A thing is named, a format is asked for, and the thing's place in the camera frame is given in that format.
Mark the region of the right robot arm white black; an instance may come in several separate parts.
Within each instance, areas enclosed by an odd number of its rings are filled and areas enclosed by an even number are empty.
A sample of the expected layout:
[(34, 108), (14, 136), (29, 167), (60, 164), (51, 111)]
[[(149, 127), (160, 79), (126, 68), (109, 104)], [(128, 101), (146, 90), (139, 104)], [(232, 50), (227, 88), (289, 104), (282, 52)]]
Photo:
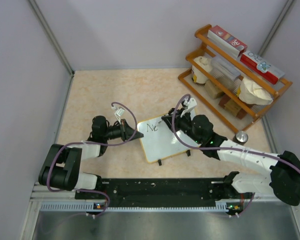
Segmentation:
[(223, 192), (229, 198), (240, 193), (273, 194), (282, 202), (300, 204), (300, 160), (290, 152), (264, 153), (245, 147), (214, 132), (214, 126), (205, 115), (181, 115), (172, 108), (161, 120), (175, 134), (186, 134), (197, 143), (196, 148), (209, 158), (240, 164), (256, 172), (230, 173), (226, 176)]

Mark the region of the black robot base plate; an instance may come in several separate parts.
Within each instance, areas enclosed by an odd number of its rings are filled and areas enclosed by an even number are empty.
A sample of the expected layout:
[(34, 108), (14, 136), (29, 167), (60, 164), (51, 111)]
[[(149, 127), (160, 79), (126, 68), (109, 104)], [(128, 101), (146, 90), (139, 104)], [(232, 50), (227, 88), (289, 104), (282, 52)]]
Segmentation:
[(96, 190), (113, 208), (214, 207), (222, 199), (241, 199), (221, 178), (104, 178)]

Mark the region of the white board yellow frame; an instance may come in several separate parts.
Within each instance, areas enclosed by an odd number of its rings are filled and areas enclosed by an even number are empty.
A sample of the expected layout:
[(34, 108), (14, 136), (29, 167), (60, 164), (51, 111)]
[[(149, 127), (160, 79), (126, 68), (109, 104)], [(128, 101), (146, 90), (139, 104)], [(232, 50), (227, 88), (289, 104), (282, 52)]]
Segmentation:
[(137, 131), (144, 135), (144, 137), (139, 140), (145, 159), (149, 164), (155, 163), (159, 159), (164, 160), (190, 150), (189, 147), (183, 145), (180, 141), (193, 147), (199, 146), (182, 131), (177, 131), (177, 136), (175, 136), (163, 121), (155, 125), (157, 121), (161, 120), (162, 116), (163, 115), (158, 115), (140, 121), (137, 124)]

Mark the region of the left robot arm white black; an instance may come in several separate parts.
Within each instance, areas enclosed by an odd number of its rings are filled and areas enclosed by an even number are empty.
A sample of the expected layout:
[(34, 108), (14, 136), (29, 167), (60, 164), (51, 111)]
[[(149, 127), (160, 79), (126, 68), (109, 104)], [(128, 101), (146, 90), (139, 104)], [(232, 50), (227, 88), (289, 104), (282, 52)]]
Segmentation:
[(69, 144), (53, 144), (45, 158), (38, 176), (40, 185), (49, 186), (53, 191), (59, 189), (72, 191), (85, 189), (92, 198), (99, 198), (104, 191), (99, 176), (80, 171), (81, 162), (98, 158), (105, 154), (108, 141), (121, 139), (141, 139), (144, 134), (130, 127), (125, 119), (110, 125), (102, 115), (92, 119), (91, 132), (87, 141)]

